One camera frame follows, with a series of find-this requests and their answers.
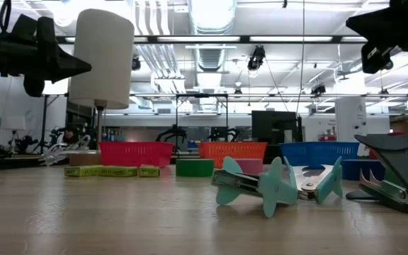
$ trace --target white cylinder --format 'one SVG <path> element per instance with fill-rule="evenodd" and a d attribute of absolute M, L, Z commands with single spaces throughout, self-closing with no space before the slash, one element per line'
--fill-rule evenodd
<path fill-rule="evenodd" d="M 82 11 L 76 22 L 74 56 L 92 65 L 92 70 L 72 77 L 69 100 L 94 107 L 104 102 L 108 109 L 129 106 L 130 76 L 135 28 L 126 18 L 109 11 Z"/>

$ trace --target wooden table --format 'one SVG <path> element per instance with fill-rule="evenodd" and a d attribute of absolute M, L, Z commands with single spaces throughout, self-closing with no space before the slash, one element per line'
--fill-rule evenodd
<path fill-rule="evenodd" d="M 356 183 L 345 182 L 345 192 Z M 335 195 L 317 205 L 215 204 L 209 178 L 66 178 L 0 171 L 0 254 L 407 254 L 408 214 Z"/>

